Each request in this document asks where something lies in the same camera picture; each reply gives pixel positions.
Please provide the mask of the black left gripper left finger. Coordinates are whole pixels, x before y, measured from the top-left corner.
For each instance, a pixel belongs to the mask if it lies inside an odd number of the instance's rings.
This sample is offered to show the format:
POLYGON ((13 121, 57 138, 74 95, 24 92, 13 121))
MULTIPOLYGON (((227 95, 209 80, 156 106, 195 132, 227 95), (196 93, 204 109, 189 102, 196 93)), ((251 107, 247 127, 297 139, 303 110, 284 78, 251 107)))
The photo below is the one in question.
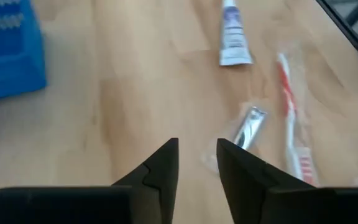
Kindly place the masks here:
POLYGON ((171 138, 130 173, 113 183, 147 187, 159 193, 162 224, 172 224, 178 185, 179 139, 171 138))

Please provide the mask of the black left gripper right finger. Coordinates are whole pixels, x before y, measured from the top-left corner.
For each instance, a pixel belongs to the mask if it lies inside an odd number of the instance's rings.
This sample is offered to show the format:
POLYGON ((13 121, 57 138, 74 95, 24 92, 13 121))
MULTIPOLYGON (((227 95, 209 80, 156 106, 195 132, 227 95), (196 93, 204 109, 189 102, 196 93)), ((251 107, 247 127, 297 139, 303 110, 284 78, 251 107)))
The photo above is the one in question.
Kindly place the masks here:
POLYGON ((218 139, 218 169, 235 224, 316 224, 314 187, 227 139, 218 139))

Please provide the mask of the silver nail clipper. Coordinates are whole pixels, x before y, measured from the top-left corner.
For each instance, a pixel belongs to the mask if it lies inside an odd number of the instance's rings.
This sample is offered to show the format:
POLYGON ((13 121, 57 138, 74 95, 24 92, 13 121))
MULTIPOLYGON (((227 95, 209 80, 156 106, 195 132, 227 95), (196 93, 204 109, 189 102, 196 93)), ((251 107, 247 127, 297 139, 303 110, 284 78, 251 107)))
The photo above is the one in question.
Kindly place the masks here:
POLYGON ((241 149, 248 151, 253 145, 266 117, 267 112, 259 105, 249 102, 240 104, 239 114, 214 135, 207 150, 202 153, 201 161, 205 167, 211 172, 219 174, 216 155, 217 139, 219 138, 227 139, 241 149))

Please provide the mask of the red white toothbrush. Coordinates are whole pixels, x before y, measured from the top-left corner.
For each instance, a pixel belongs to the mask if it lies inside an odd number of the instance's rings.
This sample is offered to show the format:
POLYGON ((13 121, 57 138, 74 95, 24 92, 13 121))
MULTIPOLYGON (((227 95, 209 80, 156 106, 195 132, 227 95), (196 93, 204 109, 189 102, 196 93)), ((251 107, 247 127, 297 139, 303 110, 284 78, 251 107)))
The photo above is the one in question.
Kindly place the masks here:
POLYGON ((298 109, 291 85, 291 68, 285 54, 277 55, 277 68, 283 91, 285 112, 285 157, 288 173, 312 186, 319 185, 309 137, 306 131, 305 114, 298 109))

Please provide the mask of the white toothpaste tube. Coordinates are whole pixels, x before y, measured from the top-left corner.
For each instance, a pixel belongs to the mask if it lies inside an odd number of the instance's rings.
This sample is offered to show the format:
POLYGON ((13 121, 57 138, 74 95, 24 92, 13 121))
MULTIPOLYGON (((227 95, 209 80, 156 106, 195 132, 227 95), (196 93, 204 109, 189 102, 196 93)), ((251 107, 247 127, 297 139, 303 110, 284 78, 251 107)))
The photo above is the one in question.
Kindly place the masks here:
POLYGON ((220 66, 253 64, 241 12, 235 0, 223 0, 219 64, 220 66))

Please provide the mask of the blue plastic basket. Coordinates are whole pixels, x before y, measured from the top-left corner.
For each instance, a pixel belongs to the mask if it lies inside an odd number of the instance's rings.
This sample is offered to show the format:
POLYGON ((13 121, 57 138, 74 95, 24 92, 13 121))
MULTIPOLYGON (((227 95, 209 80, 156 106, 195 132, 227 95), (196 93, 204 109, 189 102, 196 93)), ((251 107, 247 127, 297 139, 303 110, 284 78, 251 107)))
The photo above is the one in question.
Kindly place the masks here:
POLYGON ((31 0, 0 0, 0 98, 46 84, 44 43, 31 0))

